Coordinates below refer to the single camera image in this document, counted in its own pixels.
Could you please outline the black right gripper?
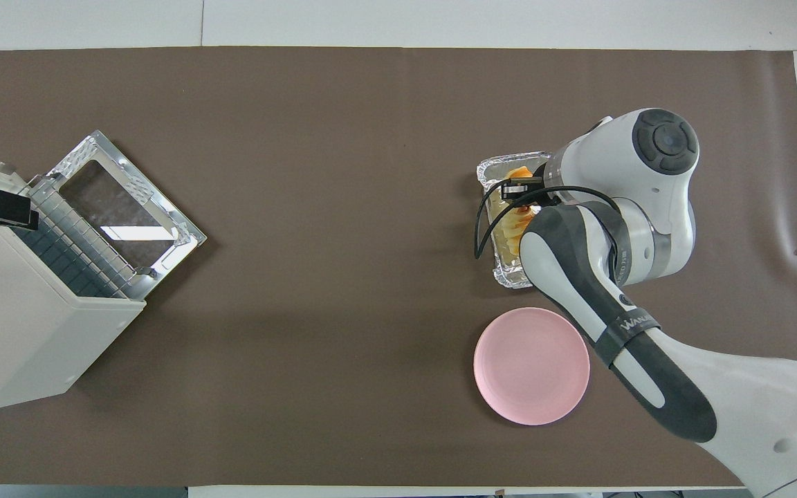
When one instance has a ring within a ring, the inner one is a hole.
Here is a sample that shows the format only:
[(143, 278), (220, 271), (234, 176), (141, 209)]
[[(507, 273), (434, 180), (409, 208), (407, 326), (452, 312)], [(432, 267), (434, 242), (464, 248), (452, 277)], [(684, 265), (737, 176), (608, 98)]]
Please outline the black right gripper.
[[(504, 190), (539, 190), (544, 188), (554, 188), (562, 186), (560, 176), (550, 176), (543, 174), (542, 178), (508, 178), (501, 186)], [(557, 192), (541, 192), (540, 194), (525, 194), (521, 196), (503, 196), (503, 202), (510, 208), (528, 207), (529, 205), (540, 205), (540, 207), (553, 207), (562, 204), (562, 195)]]

